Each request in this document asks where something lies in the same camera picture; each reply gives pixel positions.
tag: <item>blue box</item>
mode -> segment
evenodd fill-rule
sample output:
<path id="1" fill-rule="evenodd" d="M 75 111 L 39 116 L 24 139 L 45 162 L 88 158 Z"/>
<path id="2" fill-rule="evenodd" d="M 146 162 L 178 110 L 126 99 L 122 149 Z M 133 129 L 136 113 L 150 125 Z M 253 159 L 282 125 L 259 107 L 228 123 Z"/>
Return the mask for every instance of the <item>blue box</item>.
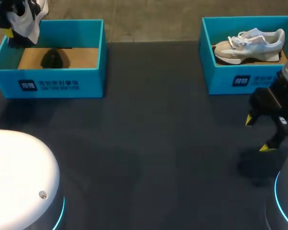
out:
<path id="1" fill-rule="evenodd" d="M 4 37 L 0 45 L 0 89 L 5 98 L 103 96 L 107 65 L 103 20 L 44 20 L 40 24 L 40 38 L 35 46 L 98 48 L 97 65 L 92 69 L 17 69 L 24 49 L 9 48 L 7 41 Z M 59 82 L 60 86 L 43 87 L 44 82 Z"/>
<path id="2" fill-rule="evenodd" d="M 258 28 L 263 32 L 285 31 L 283 48 L 288 58 L 288 16 L 205 17 L 199 42 L 199 53 L 209 94 L 253 93 L 257 87 L 268 87 L 283 64 L 217 65 L 212 45 L 237 36 L 241 31 Z"/>

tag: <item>printed logo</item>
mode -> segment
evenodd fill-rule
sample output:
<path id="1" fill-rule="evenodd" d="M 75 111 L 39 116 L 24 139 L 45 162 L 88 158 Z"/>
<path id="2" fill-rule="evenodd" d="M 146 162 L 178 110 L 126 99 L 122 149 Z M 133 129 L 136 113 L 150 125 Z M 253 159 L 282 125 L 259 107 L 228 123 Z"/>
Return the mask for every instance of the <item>printed logo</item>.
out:
<path id="1" fill-rule="evenodd" d="M 250 81 L 250 75 L 237 75 L 234 78 L 232 86 L 247 86 Z"/>
<path id="2" fill-rule="evenodd" d="M 37 91 L 37 87 L 33 80 L 18 80 L 22 91 Z"/>

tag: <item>concrete floor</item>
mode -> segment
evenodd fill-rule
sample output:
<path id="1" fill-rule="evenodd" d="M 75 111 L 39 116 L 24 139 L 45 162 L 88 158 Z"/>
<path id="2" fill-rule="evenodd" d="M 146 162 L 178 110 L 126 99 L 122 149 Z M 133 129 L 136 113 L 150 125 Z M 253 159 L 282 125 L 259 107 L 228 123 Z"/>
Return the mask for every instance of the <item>concrete floor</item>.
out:
<path id="1" fill-rule="evenodd" d="M 110 42 L 197 40 L 206 16 L 288 15 L 288 0 L 48 1 L 46 19 L 104 19 Z"/>

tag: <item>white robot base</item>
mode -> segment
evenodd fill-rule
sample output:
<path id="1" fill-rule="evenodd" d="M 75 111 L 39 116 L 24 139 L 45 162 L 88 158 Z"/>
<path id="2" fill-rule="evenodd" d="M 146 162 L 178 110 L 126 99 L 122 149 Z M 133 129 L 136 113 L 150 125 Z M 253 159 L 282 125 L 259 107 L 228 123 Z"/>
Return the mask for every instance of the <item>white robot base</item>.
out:
<path id="1" fill-rule="evenodd" d="M 39 139 L 0 130 L 0 230 L 62 230 L 58 163 Z"/>
<path id="2" fill-rule="evenodd" d="M 288 158 L 277 175 L 265 216 L 269 230 L 288 230 Z"/>

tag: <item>cardboard insert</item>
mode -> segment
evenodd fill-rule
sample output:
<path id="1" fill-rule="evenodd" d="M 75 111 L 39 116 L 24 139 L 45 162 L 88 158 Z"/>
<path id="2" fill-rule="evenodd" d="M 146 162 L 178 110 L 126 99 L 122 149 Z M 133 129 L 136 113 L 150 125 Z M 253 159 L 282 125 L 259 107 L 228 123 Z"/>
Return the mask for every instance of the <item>cardboard insert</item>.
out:
<path id="1" fill-rule="evenodd" d="M 278 64 L 285 64 L 287 62 L 287 57 L 286 57 L 286 54 L 284 53 L 283 50 L 280 51 L 279 56 L 280 56 L 279 61 L 259 61 L 259 60 L 253 59 L 253 58 L 248 58 L 248 59 L 245 59 L 239 65 L 275 65 L 275 64 L 278 65 Z M 222 61 L 216 57 L 215 57 L 215 60 L 216 60 L 216 64 L 218 66 L 232 65 L 232 64 L 226 63 L 226 62 L 224 62 L 224 61 Z"/>
<path id="2" fill-rule="evenodd" d="M 41 62 L 50 48 L 26 48 L 18 69 L 43 69 Z M 64 69 L 96 68 L 98 48 L 57 49 Z"/>

